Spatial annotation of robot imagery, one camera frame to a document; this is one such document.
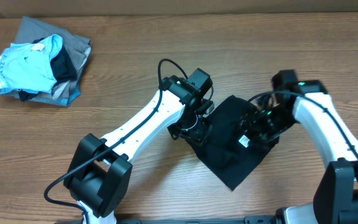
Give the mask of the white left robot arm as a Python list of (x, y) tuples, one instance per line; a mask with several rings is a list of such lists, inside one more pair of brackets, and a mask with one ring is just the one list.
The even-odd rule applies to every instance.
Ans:
[(162, 90), (120, 128), (80, 141), (63, 184), (84, 209), (84, 223), (116, 222), (114, 210), (127, 192), (135, 159), (164, 129), (173, 139), (205, 142), (212, 126), (203, 115), (214, 103), (204, 95), (212, 86), (205, 75), (166, 77)]

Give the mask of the black t-shirt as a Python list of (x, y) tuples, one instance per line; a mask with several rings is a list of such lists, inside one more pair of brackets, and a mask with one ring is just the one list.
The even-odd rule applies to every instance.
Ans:
[(255, 110), (255, 106), (234, 95), (226, 98), (204, 120), (212, 131), (202, 144), (188, 140), (196, 156), (227, 187), (234, 190), (278, 144), (249, 139), (249, 134), (237, 130), (241, 116)]

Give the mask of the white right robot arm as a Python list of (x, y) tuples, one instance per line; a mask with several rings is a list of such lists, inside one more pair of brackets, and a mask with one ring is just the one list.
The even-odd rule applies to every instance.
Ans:
[(295, 123), (310, 135), (325, 173), (309, 204), (279, 208), (275, 215), (247, 217), (245, 223), (358, 223), (358, 140), (338, 115), (319, 80), (283, 82), (256, 98), (260, 102), (241, 116), (239, 143), (276, 142)]

